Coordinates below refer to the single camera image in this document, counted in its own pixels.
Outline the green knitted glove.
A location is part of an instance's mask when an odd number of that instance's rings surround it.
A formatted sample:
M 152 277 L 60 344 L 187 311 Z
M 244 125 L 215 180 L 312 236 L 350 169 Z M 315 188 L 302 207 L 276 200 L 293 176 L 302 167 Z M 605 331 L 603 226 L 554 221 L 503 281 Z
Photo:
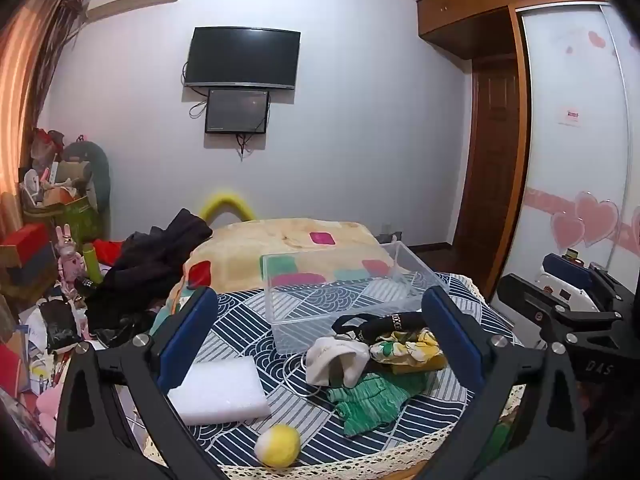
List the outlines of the green knitted glove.
M 343 422 L 344 435 L 360 436 L 398 419 L 402 407 L 425 390 L 424 373 L 394 375 L 367 373 L 352 388 L 330 387 L 326 392 Z

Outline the yellow white felt ball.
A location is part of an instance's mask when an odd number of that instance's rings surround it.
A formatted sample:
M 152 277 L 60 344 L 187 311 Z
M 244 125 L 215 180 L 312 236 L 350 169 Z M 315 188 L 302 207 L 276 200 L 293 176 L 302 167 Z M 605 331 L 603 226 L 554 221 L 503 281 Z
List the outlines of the yellow white felt ball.
M 300 452 L 300 434 L 288 425 L 272 426 L 257 439 L 254 452 L 258 462 L 267 467 L 288 468 Z

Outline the black chain strap bag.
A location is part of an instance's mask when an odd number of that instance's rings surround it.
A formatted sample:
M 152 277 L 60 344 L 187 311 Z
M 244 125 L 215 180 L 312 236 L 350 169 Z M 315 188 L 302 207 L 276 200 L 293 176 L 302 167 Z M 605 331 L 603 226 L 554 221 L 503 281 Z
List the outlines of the black chain strap bag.
M 352 335 L 365 344 L 374 344 L 378 337 L 393 332 L 415 332 L 425 327 L 424 317 L 419 312 L 400 312 L 385 316 L 370 313 L 342 315 L 331 326 L 337 335 Z

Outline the white drawstring pouch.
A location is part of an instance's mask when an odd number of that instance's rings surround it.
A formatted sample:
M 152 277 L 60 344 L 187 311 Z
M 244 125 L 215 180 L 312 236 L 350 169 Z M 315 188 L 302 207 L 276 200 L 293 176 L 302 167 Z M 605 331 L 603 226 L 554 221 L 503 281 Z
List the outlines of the white drawstring pouch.
M 349 338 L 320 337 L 306 352 L 306 383 L 354 388 L 370 360 L 369 347 Z

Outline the white foam block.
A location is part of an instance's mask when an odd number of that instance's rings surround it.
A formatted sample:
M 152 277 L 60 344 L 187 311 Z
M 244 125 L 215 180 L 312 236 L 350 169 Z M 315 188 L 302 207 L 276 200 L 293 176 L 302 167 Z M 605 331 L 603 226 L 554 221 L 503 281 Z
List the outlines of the white foam block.
M 167 396 L 186 426 L 245 422 L 271 413 L 250 356 L 195 363 Z

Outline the black clothing pile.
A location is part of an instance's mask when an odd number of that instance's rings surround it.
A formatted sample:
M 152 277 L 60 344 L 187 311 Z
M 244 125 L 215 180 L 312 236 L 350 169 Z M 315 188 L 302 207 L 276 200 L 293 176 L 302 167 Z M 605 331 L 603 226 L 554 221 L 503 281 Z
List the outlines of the black clothing pile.
M 150 330 L 191 252 L 212 234 L 203 219 L 181 209 L 166 229 L 130 235 L 86 299 L 89 334 L 113 348 Z

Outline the white sliding wardrobe door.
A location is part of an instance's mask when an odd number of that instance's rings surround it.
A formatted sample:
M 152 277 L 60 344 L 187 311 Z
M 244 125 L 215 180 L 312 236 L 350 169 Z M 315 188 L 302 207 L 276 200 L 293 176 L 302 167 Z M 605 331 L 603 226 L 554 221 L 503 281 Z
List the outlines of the white sliding wardrobe door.
M 504 270 L 533 281 L 577 250 L 634 289 L 639 275 L 639 39 L 614 6 L 516 14 L 529 85 L 523 203 Z

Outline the green bottle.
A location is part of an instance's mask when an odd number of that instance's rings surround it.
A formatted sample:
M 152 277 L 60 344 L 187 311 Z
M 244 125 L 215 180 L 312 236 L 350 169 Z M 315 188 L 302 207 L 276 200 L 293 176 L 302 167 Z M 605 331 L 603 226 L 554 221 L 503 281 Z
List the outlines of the green bottle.
M 82 246 L 82 255 L 85 259 L 86 273 L 88 278 L 96 284 L 103 281 L 98 257 L 96 256 L 96 248 L 93 244 L 86 243 Z

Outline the brown wooden door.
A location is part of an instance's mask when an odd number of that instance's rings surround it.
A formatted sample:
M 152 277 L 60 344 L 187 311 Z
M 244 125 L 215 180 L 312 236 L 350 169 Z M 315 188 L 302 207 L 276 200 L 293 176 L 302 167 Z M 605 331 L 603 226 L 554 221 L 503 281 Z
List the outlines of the brown wooden door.
M 518 154 L 518 64 L 513 54 L 472 63 L 468 166 L 456 234 L 456 272 L 484 294 L 492 287 Z

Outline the pink bunny plush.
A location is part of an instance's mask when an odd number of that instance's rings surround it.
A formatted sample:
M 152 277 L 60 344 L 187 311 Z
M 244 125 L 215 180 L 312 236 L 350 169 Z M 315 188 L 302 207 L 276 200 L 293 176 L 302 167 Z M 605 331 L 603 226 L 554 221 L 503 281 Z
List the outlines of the pink bunny plush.
M 62 292 L 70 300 L 80 297 L 80 292 L 75 287 L 77 280 L 86 276 L 84 257 L 77 251 L 76 243 L 72 237 L 70 225 L 55 227 L 55 250 L 58 254 L 58 277 L 60 278 Z

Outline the red box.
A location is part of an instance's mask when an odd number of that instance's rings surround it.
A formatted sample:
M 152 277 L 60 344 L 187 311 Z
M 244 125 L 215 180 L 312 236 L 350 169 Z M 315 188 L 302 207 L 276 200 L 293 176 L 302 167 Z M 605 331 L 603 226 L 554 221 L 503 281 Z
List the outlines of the red box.
M 0 243 L 0 266 L 22 268 L 49 241 L 43 223 L 27 223 Z

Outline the beige patchwork blanket bed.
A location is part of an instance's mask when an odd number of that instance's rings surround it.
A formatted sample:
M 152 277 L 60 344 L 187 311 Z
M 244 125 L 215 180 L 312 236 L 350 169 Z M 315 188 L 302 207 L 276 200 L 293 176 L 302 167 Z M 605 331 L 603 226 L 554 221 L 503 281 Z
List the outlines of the beige patchwork blanket bed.
M 193 289 L 217 294 L 280 285 L 318 284 L 385 276 L 392 257 L 362 224 L 284 218 L 236 222 L 216 229 L 183 263 L 152 332 Z

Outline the clear acrylic box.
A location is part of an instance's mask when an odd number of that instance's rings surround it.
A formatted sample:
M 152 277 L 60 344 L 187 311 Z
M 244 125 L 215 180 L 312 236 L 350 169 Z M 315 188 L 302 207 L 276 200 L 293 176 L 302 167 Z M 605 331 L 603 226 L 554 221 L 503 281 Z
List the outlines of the clear acrylic box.
M 450 283 L 401 242 L 264 255 L 260 264 L 266 320 L 285 356 L 331 335 L 343 315 L 417 311 L 428 288 Z

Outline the orange curtain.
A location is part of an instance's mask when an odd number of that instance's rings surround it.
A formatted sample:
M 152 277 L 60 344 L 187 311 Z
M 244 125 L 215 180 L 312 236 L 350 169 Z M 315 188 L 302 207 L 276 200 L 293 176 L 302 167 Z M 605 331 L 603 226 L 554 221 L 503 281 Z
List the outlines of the orange curtain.
M 26 0 L 1 32 L 1 235 L 21 229 L 18 167 L 23 157 L 32 80 L 60 0 Z

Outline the large wall television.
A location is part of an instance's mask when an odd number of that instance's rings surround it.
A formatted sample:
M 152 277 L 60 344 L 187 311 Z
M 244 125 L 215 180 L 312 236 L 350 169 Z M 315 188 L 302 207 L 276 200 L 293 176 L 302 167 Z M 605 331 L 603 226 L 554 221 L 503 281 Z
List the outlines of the large wall television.
M 284 29 L 197 27 L 186 59 L 184 84 L 293 90 L 301 36 Z

